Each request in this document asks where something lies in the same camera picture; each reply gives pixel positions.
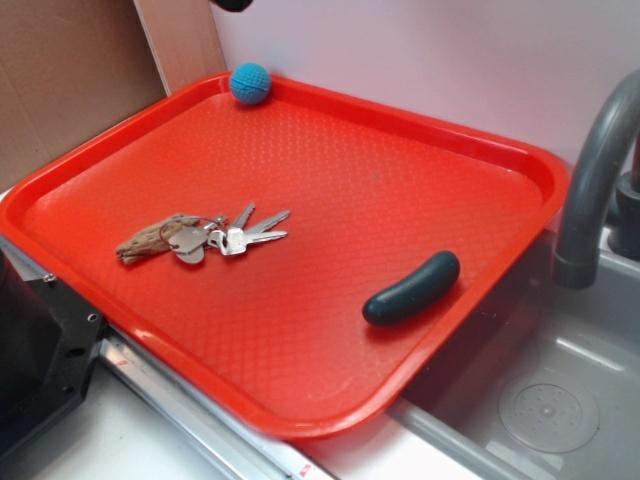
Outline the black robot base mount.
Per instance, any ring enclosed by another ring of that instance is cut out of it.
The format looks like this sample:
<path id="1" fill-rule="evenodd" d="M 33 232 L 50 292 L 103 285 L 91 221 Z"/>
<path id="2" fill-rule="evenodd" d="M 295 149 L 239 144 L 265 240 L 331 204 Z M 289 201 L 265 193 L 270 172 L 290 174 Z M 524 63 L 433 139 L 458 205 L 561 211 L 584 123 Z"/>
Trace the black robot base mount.
<path id="1" fill-rule="evenodd" d="M 1 459 L 86 398 L 103 314 L 61 280 L 25 280 L 1 256 Z"/>

